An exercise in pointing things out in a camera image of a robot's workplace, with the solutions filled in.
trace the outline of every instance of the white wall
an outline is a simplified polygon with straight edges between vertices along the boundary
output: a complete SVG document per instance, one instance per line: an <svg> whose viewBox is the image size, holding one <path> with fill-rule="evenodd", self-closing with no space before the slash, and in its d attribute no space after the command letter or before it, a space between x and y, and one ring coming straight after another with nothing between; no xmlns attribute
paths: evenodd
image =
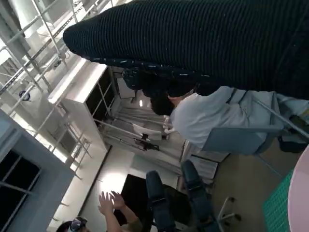
<svg viewBox="0 0 309 232"><path fill-rule="evenodd" d="M81 213L83 217L88 219L89 230L92 232L106 231L105 218L98 211L98 195L101 191L121 192L127 174L145 178L147 171L150 170L157 170L164 184L173 187L176 185L176 174L135 155L133 152L113 146Z"/></svg>
<svg viewBox="0 0 309 232"><path fill-rule="evenodd" d="M156 170L162 180L163 184L176 187L177 185L177 175L166 168L160 167L159 165L152 163L151 161L145 159L143 156L135 155L129 174L138 176L141 178L146 178L146 174L149 171Z"/></svg>
<svg viewBox="0 0 309 232"><path fill-rule="evenodd" d="M98 195L102 191L121 192L133 161L134 153L112 147L105 163L95 180L95 184L84 205L81 215L88 219L88 228L92 232L105 232L104 216L98 211Z"/></svg>
<svg viewBox="0 0 309 232"><path fill-rule="evenodd" d="M80 212L92 183L97 175L99 168L106 155L105 150L97 146L90 145L88 149L90 155L86 155L83 159L81 167L77 170L77 175L81 178L74 177L69 188L64 195L62 202L69 206L60 205L50 223L50 232L54 232L52 228L57 228L63 221L72 220Z"/></svg>

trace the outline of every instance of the metal frame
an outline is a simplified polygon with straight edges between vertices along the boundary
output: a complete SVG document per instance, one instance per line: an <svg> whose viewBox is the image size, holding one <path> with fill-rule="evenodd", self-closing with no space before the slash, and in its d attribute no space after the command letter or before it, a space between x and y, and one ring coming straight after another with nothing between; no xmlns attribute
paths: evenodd
<svg viewBox="0 0 309 232"><path fill-rule="evenodd" d="M289 125L290 127L292 127L294 130L296 130L297 132L299 132L301 135L305 136L306 138L309 139L309 134L307 132L305 132L303 129L299 128L298 126L296 126L293 122L291 122L290 120L286 119L285 117L282 117L280 114L278 114L276 111L274 111L273 109L269 108L267 105L265 105L263 102L261 102L260 100L258 100L257 98L253 98L253 100L258 103L259 105L261 105L263 108L265 108L266 110L270 111L274 116L276 116L277 118L279 118L282 122L286 123L287 125Z"/></svg>
<svg viewBox="0 0 309 232"><path fill-rule="evenodd" d="M17 100L17 102L15 103L15 105L10 109L10 111L8 112L8 115L10 117L13 117L15 115L15 109L18 106L23 106L23 104L21 104L21 102L23 101L23 99L26 97L26 95L28 93L31 92L31 90L33 90L35 87L37 87L39 89L39 91L41 93L44 92L44 90L47 90L48 92L52 91L52 88L50 86L50 84L48 83L48 81L45 78L45 74L52 69L53 64L57 61L57 60L61 60L65 66L67 67L68 70L68 66L67 63L65 62L65 58L62 57L61 55L61 51L66 49L66 46L63 45L61 47L59 47L56 43L56 36L64 29L65 26L67 26L67 24L72 21L73 19L75 20L75 22L78 22L76 14L79 13L82 9L83 6L79 7L78 9L74 9L74 5L73 5L73 1L72 0L67 0L68 3L70 4L70 8L72 11L72 16L66 20L62 26L54 33L52 34L51 29L49 28L46 18L44 16L44 14L46 12L48 12L57 2L59 2L60 0L55 0L53 3L51 3L50 5L48 5L45 9L41 10L40 7L38 6L38 3L36 2L36 0L31 0L38 15L35 16L31 22L26 25L22 30L20 30L19 32L17 32L11 39L7 40L7 41L3 41L5 46L0 48L0 52L3 50L7 50L9 52L9 54L11 55L12 59L16 62L16 64L18 64L20 66L20 68L15 72L14 75L10 76L11 78L9 79L9 81L7 83L5 83L5 85L0 87L0 95L3 94L4 92L9 93L11 96L12 94L8 91L9 88L11 88L12 86L15 85L16 80L18 79L19 75L21 75L22 73L25 73L32 82L30 82L30 84L28 85L28 87L25 89L25 93ZM94 10L95 12L97 12L97 7L98 7L98 3L99 2L104 2L105 0L97 0L94 4L92 4L90 6L90 8L86 11L85 16L88 15L88 13L92 10ZM43 47L40 48L40 50L38 52L36 52L35 55L33 55L32 57L25 52L25 56L28 59L27 62L24 62L21 59L18 59L14 53L9 49L8 45L12 44L14 41L16 41L18 38L23 36L23 33L29 29L37 20L42 20L43 24L48 32L48 37L49 39L47 40L47 42L43 45ZM40 69L40 67L37 65L35 59L38 57L38 55L50 44L53 43L55 49L56 49L56 53L49 59L49 61L46 63L47 66L42 70ZM33 76L29 71L28 71L28 66L32 65L34 70L36 70L37 75ZM64 122L65 125L65 129L64 131L61 133L61 135L59 136L59 138L57 139L55 144L49 145L47 146L48 149L52 152L55 153L56 149L59 147L60 145L60 141L62 140L62 138L65 136L65 134L67 132L69 132L73 138L76 141L75 147L76 146L80 146L81 149L74 149L73 150L73 154L71 154L70 159L67 159L66 165L71 166L72 164L76 165L76 168L74 170L75 176L77 178L79 178L80 180L82 180L82 178L80 178L77 175L77 171L81 168L82 162L86 156L86 154L92 158L92 156L89 154L88 149L91 145L90 142L88 142L84 137L84 133L83 132L75 132L76 130L72 127L71 122L68 121L68 110L62 105L61 100L64 98L64 96L62 96L61 98L58 99L58 101L53 105L53 107L51 108L50 112L48 113L47 117L43 120L43 122L41 123L41 125L38 127L38 129L35 129L35 131L29 131L27 130L31 135L33 135L34 138L37 138L37 136L40 134L40 131L44 129L44 126L46 124L46 122L48 121L48 119L51 117L51 115L54 112L59 112L59 114L63 117L62 120ZM78 156L76 155L76 152L80 153L81 150L83 151L82 156L79 159L79 162L76 160L78 158ZM13 186L10 185L8 183L5 182L5 180L7 179L7 177L9 176L9 174L13 171L13 169L15 168L15 166L18 164L18 162L22 159L21 156L19 156L17 158L17 160L15 161L15 163L12 165L12 167L9 169L8 173L5 175L5 177L0 180L0 188L11 188L14 189L16 191L20 191L22 193L24 193L24 196L22 197L22 199L20 200L20 202L18 203L17 207L15 208L15 210L13 211L13 213L11 214L10 218L8 219L8 221L6 222L6 224L4 225L3 228L0 229L0 232L3 232L7 229L7 227L9 226L10 222L12 221L12 219L14 218L15 214L18 212L18 209L21 207L22 203L24 202L25 198L27 196L33 196L36 197L36 194L34 192L31 191L31 188L34 186L34 184L36 183L37 179L39 178L42 170L39 170L38 174L35 176L35 178L33 179L31 185L29 186L28 189L22 189L19 188L17 186Z"/></svg>
<svg viewBox="0 0 309 232"><path fill-rule="evenodd" d="M3 50L7 50L11 57L16 61L16 63L18 65L20 65L20 69L10 78L10 80L0 88L0 95L3 94L5 91L8 90L8 88L10 88L11 86L13 86L15 84L16 79L18 78L18 76L21 73L26 73L27 76L32 80L32 83L28 86L28 88L26 89L26 92L18 99L18 101L16 102L16 104L10 109L10 111L8 112L8 115L10 117L12 117L14 115L14 111L15 109L21 105L22 100L24 99L24 97L35 87L37 87L40 92L43 92L43 87L40 86L39 81L42 79L44 81L44 83L47 85L47 91L51 91L51 86L49 85L48 81L46 80L46 78L44 77L45 73L47 73L51 68L52 65L54 64L54 62L56 62L57 60L61 60L64 62L64 64L67 66L65 60L63 59L62 55L61 55L61 51L63 49L65 49L65 46L62 47L58 47L56 41L55 41L55 37L64 29L64 27L74 18L75 22L78 22L76 14L79 13L82 9L83 6L80 7L79 9L74 10L74 5L73 5L73 1L72 0L67 0L71 11L72 11L72 16L63 23L63 25L59 28L59 30L55 33L52 34L51 29L49 28L46 18L44 16L45 13L47 13L57 2L59 2L60 0L55 0L53 3L51 3L50 5L48 5L45 9L41 10L40 7L38 6L38 3L36 2L36 0L31 0L32 4L34 5L38 15L36 17L34 17L31 22L26 25L22 30L20 30L19 32L17 32L11 39L9 39L8 41L3 41L5 43L5 46L0 48L0 52ZM98 7L98 3L104 1L104 0L97 0L94 4L92 4L90 6L90 8L86 11L85 16L87 16L87 14L93 10L93 9L97 9ZM11 50L9 49L8 45L10 45L11 43L13 43L15 40L17 40L18 38L23 36L23 33L29 29L37 20L42 20L48 34L49 34L49 40L45 43L45 45L33 56L31 57L28 53L25 54L25 56L28 58L28 61L26 63L23 63L22 60L17 59L14 54L11 52ZM38 57L38 55L50 44L53 43L54 47L56 49L56 54L54 54L51 59L47 62L48 65L47 67L45 67L45 69L43 71L40 70L40 68L37 66L37 64L35 63L35 59ZM38 76L33 77L30 72L27 70L27 66L29 66L30 64L33 65L33 68L39 73ZM66 120L66 114L63 115L63 113L61 112L61 109L59 109L58 107L61 106L64 109L64 112L68 112L65 107L61 104L61 100L63 99L60 98L54 105L53 108L51 109L51 111L49 112L49 114L47 115L47 117L44 119L44 121L42 122L42 124L39 126L39 128L37 129L37 131L34 131L33 137L37 137L37 135L40 133L40 131L44 128L46 122L48 121L48 119L50 118L50 116L53 114L53 112L58 111L62 116L63 116L63 120ZM75 170L76 171L80 168L81 166L81 162L84 159L84 156L87 154L91 157L91 155L88 152L88 148L90 146L90 143L87 143L87 146L85 146L84 144L84 139L83 139L83 133L81 133L80 135L77 135L74 130L71 128L71 124L70 123L65 123L66 125L66 129L62 132L62 134L60 135L60 137L58 138L58 140L56 141L56 144L54 144L52 147L52 149L50 149L51 152L55 152L55 150L57 149L57 147L59 146L59 143L61 141L61 139L64 137L65 133L67 133L68 131L70 132L70 134L74 137L74 139L76 139L76 145L80 144L81 147L84 149L84 154L83 157L81 159L81 161L79 163L77 163L77 168Z"/></svg>
<svg viewBox="0 0 309 232"><path fill-rule="evenodd" d="M224 222L225 220L227 220L227 219L229 219L229 218L233 218L233 217L236 216L236 214L235 214L234 212L232 212L232 213L230 213L230 214L228 214L228 215L225 215L225 214L224 214L225 211L226 211L227 203L228 203L228 202L231 202L231 203L234 202L234 201L231 201L231 199L233 199L233 198L227 197L227 198L225 199L225 201L224 201L224 203L223 203L223 205L222 205L222 207L221 207L221 209L220 209L220 212L219 212L219 214L218 214L218 216L217 216L217 222L218 222L218 226L219 226L220 232L224 232L224 231L225 231L225 230L224 230L224 227L223 227L223 225L222 225L222 222Z"/></svg>

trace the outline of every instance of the metal railing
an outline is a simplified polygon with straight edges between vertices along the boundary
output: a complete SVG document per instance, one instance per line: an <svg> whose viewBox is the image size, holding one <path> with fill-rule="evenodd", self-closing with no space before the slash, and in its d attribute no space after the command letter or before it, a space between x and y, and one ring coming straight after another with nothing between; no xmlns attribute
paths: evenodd
<svg viewBox="0 0 309 232"><path fill-rule="evenodd" d="M53 34L50 27L47 24L47 20L44 16L45 13L47 13L53 6L55 6L57 4L57 2L59 2L59 0L55 0L53 3L51 3L50 5L48 5L45 9L41 10L40 7L38 6L37 0L31 0L34 8L36 9L38 15L35 16L22 30L20 30L19 32L17 32L11 39L7 40L7 41L3 41L5 46L0 48L0 52L3 50L7 50L9 52L9 54L11 55L12 59L14 59L14 61L20 65L20 69L5 83L5 85L3 85L0 88L0 96L1 94L3 94L4 92L6 92L8 90L8 88L10 88L12 85L14 85L16 83L16 80L18 79L18 77L22 74L25 73L30 80L32 81L32 83L30 83L30 85L27 87L27 89L25 90L25 92L21 95L21 97L17 100L17 102L14 104L14 106L10 109L10 111L8 112L8 115L10 117L12 117L15 113L15 109L22 105L22 101L24 100L24 98L31 92L31 90L33 90L35 87L37 87L39 89L39 91L41 93L43 93L44 91L44 86L40 85L40 81L43 80L44 84L46 84L47 86L47 91L51 92L52 88L49 84L49 82L47 81L47 79L45 78L45 74L52 69L53 64L57 61L57 60L61 60L64 65L66 66L67 70L68 70L68 65L65 62L65 60L63 59L62 55L61 55L61 51L64 50L66 47L65 45L59 46L57 44L57 42L55 41L56 36L58 36L58 34L60 32L62 32L64 30L64 28L68 25L68 23L70 23L73 19L76 22L78 22L78 17L77 14L84 8L83 6L80 6L79 4L77 6L74 6L73 1L72 0L67 0L69 5L70 5L70 11L69 11L69 15L71 15L71 17L69 17L65 22L62 22L61 27ZM104 2L104 0L97 0L95 1L90 7L89 9L85 12L84 17L86 17L92 10L96 11L97 7L99 5L100 2ZM46 43L31 57L27 52L25 54L25 56L28 58L28 61L23 63L23 60L18 59L14 53L9 49L9 45L11 43L13 43L14 41L16 41L18 38L23 36L23 33L29 29L35 22L37 22L38 20L41 20L44 24L45 29L48 32L48 37L49 39L46 41ZM36 62L35 59L42 53L42 51L50 44L53 43L53 46L56 50L56 53L50 58L50 60L47 62L47 66L44 67L43 70L41 70ZM28 70L28 66L32 65L33 68L38 72L38 75L36 75L36 77L32 76L32 74L29 72ZM68 114L68 111L66 110L66 108L62 105L61 100L63 99L63 97L59 98L59 100L52 106L50 112L47 114L46 118L43 120L43 122L40 124L40 126L38 127L38 129L34 132L31 133L33 135L33 137L37 137L38 134L40 134L40 131L44 129L44 126L46 124L46 122L48 121L48 119L51 117L51 115L58 111L58 113L60 115L63 116L63 121L64 121L64 125L66 126L65 130L62 132L62 134L59 136L59 138L57 139L56 143L54 145L52 145L52 149L50 149L50 151L52 153L54 153L57 149L57 147L60 146L60 141L61 139L65 136L65 134L69 131L70 134L74 137L74 139L76 140L76 145L81 145L81 147L84 150L82 159L80 160L80 162L75 162L77 164L76 166L76 170L75 173L77 172L77 170L80 168L81 166L81 162L83 161L85 155L89 155L91 157L91 155L88 152L88 148L90 146L90 143L85 143L85 140L83 138L83 133L81 134L77 134L76 132L74 132L74 129L72 128L72 125L67 122L67 117L66 115Z"/></svg>

